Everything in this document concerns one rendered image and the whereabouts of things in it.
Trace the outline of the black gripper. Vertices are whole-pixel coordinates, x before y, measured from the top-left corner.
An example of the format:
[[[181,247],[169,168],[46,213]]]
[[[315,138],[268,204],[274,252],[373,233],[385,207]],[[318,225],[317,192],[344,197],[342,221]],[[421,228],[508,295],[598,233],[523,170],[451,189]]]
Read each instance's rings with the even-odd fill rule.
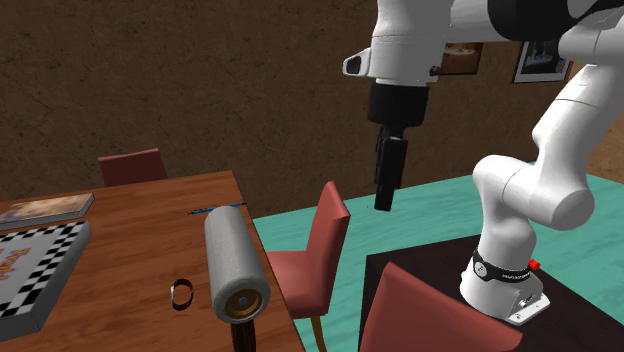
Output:
[[[381,126],[375,144],[375,210],[391,210],[394,192],[401,187],[408,146],[402,137],[406,128],[422,125],[428,98],[427,86],[371,85],[368,119]]]

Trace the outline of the teal rug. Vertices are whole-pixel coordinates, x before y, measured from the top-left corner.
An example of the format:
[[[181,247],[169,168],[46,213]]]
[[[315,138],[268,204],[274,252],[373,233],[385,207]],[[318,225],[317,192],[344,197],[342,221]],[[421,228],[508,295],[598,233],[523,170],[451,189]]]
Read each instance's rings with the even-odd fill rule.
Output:
[[[624,325],[624,184],[590,175],[595,210],[583,226],[560,232],[536,225],[540,279],[553,277]],[[346,201],[351,220],[330,309],[321,319],[328,352],[356,352],[365,259],[370,254],[475,235],[482,228],[470,176],[404,188],[391,211],[374,198]]]

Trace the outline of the dark robot stand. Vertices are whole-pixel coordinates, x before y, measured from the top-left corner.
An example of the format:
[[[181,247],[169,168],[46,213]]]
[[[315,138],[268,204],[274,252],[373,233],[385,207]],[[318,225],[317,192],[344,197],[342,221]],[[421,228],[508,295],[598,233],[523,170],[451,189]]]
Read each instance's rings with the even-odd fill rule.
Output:
[[[360,326],[364,327],[387,263],[462,301],[461,273],[477,247],[477,235],[369,255],[366,258]],[[624,325],[541,269],[550,306],[518,327],[521,352],[624,352]]]

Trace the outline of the red chair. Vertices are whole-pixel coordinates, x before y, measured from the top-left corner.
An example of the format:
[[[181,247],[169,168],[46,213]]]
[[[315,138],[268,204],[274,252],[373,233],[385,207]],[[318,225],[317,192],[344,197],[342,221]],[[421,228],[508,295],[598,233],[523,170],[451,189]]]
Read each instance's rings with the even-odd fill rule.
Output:
[[[106,187],[168,178],[158,148],[114,156],[98,157],[101,176]]]
[[[385,266],[360,352],[517,352],[523,334],[399,266]]]
[[[321,317],[329,310],[351,214],[334,182],[324,186],[304,250],[267,254],[289,314],[310,319],[319,352],[327,352]]]

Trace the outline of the blue pen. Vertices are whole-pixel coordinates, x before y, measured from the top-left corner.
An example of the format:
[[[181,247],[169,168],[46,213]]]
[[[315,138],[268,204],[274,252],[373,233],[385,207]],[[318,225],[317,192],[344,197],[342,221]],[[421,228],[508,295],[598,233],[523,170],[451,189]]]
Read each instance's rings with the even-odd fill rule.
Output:
[[[202,213],[209,213],[212,212],[218,208],[222,208],[222,207],[240,207],[240,206],[244,206],[246,205],[246,202],[237,202],[237,203],[231,203],[231,204],[227,204],[227,205],[219,205],[219,206],[214,206],[214,207],[207,207],[207,208],[201,208],[201,209],[194,209],[191,210],[190,212],[187,213],[187,215],[197,215],[197,214],[202,214]]]

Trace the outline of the grey paper towel roll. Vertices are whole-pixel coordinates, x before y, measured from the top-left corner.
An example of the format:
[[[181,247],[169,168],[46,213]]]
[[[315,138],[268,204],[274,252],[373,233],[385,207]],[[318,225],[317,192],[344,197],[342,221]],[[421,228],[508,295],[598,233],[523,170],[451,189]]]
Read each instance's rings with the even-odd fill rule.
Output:
[[[270,301],[270,285],[241,212],[222,207],[204,222],[210,294],[215,315],[230,324],[258,316]]]

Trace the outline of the dark brown striped cylinder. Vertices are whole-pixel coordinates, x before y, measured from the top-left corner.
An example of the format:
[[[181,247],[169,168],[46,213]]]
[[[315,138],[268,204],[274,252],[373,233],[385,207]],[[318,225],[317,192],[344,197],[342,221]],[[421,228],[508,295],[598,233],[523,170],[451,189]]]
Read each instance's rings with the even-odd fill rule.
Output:
[[[230,328],[234,352],[256,352],[254,320],[231,324]]]

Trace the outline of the brown wooden table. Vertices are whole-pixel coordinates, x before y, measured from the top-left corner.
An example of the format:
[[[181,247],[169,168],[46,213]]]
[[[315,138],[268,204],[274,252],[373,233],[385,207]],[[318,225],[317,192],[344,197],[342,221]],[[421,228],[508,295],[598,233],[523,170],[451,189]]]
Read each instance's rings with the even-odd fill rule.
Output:
[[[92,237],[41,331],[0,352],[234,352],[211,308],[204,214],[246,202],[232,172],[94,190]]]

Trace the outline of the grey book with brown cover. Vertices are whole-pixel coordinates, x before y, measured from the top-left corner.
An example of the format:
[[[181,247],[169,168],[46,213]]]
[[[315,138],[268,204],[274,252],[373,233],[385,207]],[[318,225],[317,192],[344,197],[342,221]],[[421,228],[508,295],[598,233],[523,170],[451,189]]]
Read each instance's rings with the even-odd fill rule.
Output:
[[[16,203],[0,214],[0,231],[82,218],[93,193]]]

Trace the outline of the checkered grey box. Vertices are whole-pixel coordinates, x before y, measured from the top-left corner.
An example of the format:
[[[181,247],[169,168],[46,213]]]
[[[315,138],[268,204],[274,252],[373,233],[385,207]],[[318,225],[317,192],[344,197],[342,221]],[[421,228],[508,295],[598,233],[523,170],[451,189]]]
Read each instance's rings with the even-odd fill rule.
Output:
[[[91,235],[86,221],[0,235],[0,342],[42,329]]]

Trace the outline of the dark framed brown wall picture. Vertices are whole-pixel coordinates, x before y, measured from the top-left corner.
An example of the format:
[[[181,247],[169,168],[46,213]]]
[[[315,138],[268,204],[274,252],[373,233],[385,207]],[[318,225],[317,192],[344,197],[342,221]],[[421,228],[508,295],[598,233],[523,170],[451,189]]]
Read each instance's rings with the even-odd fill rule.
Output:
[[[442,75],[476,74],[482,52],[482,43],[449,43],[444,49]]]

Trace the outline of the white matted dark wall picture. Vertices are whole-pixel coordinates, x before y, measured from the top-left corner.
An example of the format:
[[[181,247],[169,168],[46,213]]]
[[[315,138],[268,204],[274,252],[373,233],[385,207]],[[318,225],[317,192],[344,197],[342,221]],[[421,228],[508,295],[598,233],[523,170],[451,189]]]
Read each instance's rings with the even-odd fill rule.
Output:
[[[557,45],[557,40],[524,42],[512,82],[563,81],[568,75],[571,61],[559,56]]]

